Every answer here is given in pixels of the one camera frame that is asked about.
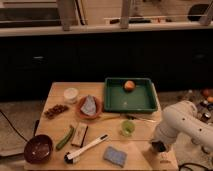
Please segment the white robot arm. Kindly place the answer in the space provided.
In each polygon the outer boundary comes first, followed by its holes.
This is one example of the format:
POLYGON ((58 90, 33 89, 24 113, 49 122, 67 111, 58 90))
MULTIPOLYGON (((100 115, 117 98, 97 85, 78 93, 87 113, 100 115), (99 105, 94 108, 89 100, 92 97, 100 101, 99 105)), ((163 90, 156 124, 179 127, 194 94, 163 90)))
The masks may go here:
POLYGON ((165 107, 162 120, 155 127, 150 140, 152 149, 157 153, 168 152, 182 132, 213 151, 213 126, 200 121, 197 114, 197 107, 190 101, 165 107))

